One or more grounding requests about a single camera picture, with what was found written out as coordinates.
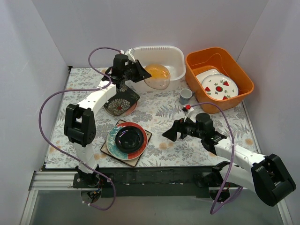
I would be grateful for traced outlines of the yellow dotted scalloped plate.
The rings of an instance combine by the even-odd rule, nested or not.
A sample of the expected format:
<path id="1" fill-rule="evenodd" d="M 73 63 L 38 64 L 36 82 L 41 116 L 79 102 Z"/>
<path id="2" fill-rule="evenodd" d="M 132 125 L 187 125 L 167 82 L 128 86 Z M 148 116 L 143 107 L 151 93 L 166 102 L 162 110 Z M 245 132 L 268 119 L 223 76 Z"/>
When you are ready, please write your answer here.
<path id="1" fill-rule="evenodd" d="M 169 70 L 160 64 L 149 64 L 145 67 L 145 70 L 149 72 L 153 78 L 171 78 Z"/>

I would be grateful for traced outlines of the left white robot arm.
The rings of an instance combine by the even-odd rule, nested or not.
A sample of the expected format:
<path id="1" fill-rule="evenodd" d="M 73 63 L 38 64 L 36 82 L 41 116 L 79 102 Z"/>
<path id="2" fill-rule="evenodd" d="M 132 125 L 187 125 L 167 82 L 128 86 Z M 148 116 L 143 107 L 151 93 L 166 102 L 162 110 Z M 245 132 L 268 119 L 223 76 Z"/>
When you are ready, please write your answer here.
<path id="1" fill-rule="evenodd" d="M 100 181 L 100 176 L 94 172 L 98 164 L 91 144 L 96 136 L 95 115 L 102 107 L 114 116 L 132 109 L 140 97 L 125 82 L 137 83 L 150 77 L 139 60 L 128 54 L 116 54 L 97 91 L 91 92 L 78 104 L 66 107 L 64 134 L 81 161 L 77 168 L 79 178 L 88 187 L 96 187 Z"/>

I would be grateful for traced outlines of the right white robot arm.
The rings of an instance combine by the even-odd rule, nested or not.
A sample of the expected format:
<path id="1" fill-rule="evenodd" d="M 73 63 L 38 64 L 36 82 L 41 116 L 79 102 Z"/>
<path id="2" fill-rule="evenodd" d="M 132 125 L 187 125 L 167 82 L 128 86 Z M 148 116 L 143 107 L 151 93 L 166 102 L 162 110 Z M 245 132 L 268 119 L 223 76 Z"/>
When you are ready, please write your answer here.
<path id="1" fill-rule="evenodd" d="M 228 137 L 215 130 L 206 113 L 197 114 L 195 121 L 190 118 L 175 120 L 172 127 L 163 133 L 163 137 L 173 142 L 186 136 L 199 138 L 208 152 L 226 159 L 200 177 L 199 182 L 203 185 L 233 183 L 255 192 L 268 206 L 275 206 L 296 189 L 279 156 L 265 156 L 233 145 Z"/>

